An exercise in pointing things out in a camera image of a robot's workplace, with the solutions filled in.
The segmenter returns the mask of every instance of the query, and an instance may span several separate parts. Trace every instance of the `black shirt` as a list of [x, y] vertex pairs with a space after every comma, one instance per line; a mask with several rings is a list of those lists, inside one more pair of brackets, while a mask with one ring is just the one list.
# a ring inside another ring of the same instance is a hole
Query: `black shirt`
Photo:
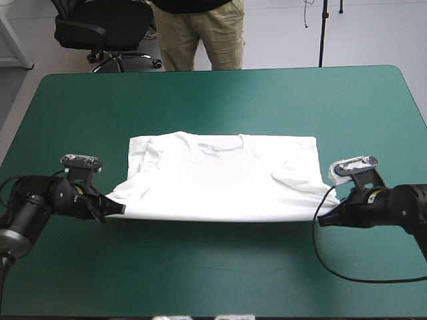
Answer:
[[221, 7], [231, 0], [151, 0], [169, 13], [199, 13]]

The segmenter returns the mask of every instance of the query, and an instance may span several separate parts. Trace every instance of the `black office chair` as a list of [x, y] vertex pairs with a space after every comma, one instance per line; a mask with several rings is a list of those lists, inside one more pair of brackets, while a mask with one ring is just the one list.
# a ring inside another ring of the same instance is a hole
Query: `black office chair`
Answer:
[[[155, 68], [162, 62], [145, 53], [123, 53], [138, 48], [153, 20], [150, 6], [134, 0], [51, 0], [58, 10], [55, 39], [62, 47], [88, 49], [90, 63], [102, 62], [92, 69], [97, 72], [116, 63], [125, 72], [122, 59], [141, 57], [151, 60]], [[109, 58], [104, 60], [104, 53]]]

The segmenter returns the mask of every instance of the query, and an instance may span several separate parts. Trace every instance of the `tripod stand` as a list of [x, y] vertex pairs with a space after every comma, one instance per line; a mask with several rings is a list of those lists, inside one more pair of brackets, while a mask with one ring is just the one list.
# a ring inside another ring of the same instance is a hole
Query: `tripod stand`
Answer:
[[[343, 13], [342, 2], [340, 0], [340, 10], [339, 13]], [[320, 54], [319, 54], [319, 67], [322, 67], [323, 63], [323, 50], [324, 50], [324, 41], [325, 41], [325, 27], [326, 27], [326, 19], [329, 17], [328, 13], [328, 0], [323, 0], [323, 11], [322, 11], [322, 34], [320, 35]]]

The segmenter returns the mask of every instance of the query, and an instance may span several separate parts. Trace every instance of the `green table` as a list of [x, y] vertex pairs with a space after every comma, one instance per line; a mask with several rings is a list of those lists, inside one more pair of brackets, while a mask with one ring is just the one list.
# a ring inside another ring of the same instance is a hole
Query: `green table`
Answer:
[[[357, 155], [377, 156], [391, 187], [427, 182], [426, 126], [391, 66], [51, 75], [0, 180], [56, 172], [66, 153], [96, 155], [105, 165], [94, 184], [107, 193], [126, 178], [130, 137], [179, 130], [312, 135], [328, 183], [331, 162]], [[415, 241], [397, 227], [332, 227], [319, 238], [329, 263], [353, 277], [427, 273]], [[101, 226], [53, 217], [12, 268], [3, 314], [421, 316], [426, 293], [427, 283], [365, 285], [330, 275], [307, 222]]]

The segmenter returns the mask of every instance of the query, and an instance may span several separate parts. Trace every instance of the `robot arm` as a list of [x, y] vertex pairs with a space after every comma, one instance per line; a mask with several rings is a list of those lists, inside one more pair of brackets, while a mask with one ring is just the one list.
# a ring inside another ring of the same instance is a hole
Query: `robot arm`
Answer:
[[30, 252], [51, 215], [105, 223], [107, 215], [124, 214], [124, 205], [98, 193], [91, 184], [93, 173], [101, 171], [101, 159], [65, 155], [61, 163], [67, 177], [27, 175], [13, 185], [0, 220], [3, 276], [16, 259]]
[[399, 225], [415, 237], [427, 260], [427, 185], [385, 186], [373, 156], [333, 163], [330, 177], [335, 185], [354, 182], [349, 196], [335, 209], [318, 217], [321, 226], [371, 228]]

